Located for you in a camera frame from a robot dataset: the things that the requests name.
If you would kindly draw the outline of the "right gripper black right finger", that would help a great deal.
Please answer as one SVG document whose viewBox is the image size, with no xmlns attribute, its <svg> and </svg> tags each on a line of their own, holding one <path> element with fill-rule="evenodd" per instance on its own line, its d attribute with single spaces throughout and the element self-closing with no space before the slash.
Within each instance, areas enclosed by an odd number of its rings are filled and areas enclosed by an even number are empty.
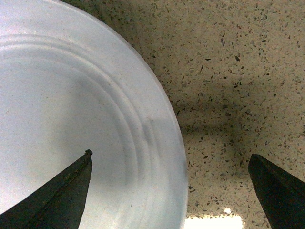
<svg viewBox="0 0 305 229">
<path fill-rule="evenodd" d="M 258 154 L 248 171 L 256 196 L 273 229 L 305 227 L 305 183 Z"/>
</svg>

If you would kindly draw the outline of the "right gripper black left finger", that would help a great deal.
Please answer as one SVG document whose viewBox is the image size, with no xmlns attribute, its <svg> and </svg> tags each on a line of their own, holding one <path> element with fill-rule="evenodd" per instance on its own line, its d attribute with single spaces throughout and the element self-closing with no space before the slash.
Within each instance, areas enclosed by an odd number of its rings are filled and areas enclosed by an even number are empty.
<svg viewBox="0 0 305 229">
<path fill-rule="evenodd" d="M 0 216 L 2 229 L 77 229 L 92 174 L 92 151 L 85 154 Z"/>
</svg>

